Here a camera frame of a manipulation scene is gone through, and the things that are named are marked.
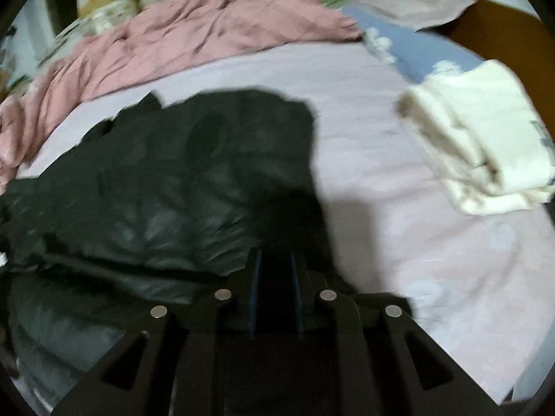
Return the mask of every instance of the bed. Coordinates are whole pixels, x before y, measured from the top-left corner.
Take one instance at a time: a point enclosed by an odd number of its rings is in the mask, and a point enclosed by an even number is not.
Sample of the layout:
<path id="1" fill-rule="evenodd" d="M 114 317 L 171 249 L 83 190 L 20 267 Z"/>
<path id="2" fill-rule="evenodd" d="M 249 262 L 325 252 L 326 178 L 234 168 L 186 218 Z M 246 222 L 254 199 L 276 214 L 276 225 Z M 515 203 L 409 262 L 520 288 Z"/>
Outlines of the bed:
<path id="1" fill-rule="evenodd" d="M 361 44 L 287 45 L 220 60 L 81 104 L 19 177 L 40 174 L 150 91 L 165 105 L 244 87 L 307 101 L 317 117 L 313 174 L 339 272 L 360 292 L 409 297 L 417 322 L 501 402 L 555 315 L 555 234 L 543 207 L 458 214 L 398 121 L 406 86 Z"/>

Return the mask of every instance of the silver bolt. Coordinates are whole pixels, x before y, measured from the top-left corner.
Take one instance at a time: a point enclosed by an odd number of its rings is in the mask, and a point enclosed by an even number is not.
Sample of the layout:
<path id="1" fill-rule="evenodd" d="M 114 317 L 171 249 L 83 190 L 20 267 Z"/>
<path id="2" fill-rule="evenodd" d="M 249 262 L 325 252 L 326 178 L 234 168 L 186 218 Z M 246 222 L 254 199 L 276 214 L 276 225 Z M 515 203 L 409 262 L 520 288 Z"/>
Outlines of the silver bolt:
<path id="1" fill-rule="evenodd" d="M 229 289 L 219 289 L 214 293 L 214 297 L 218 300 L 231 299 L 231 291 Z"/>
<path id="2" fill-rule="evenodd" d="M 334 301 L 335 299 L 337 299 L 337 297 L 338 295 L 335 293 L 335 291 L 332 291 L 331 289 L 324 289 L 320 293 L 320 298 L 328 302 Z"/>
<path id="3" fill-rule="evenodd" d="M 390 317 L 399 317 L 401 314 L 403 314 L 403 310 L 397 305 L 388 305 L 385 308 L 385 313 Z"/>
<path id="4" fill-rule="evenodd" d="M 151 310 L 151 316 L 155 317 L 156 319 L 160 319 L 164 317 L 168 313 L 168 309 L 163 305 L 158 305 Z"/>

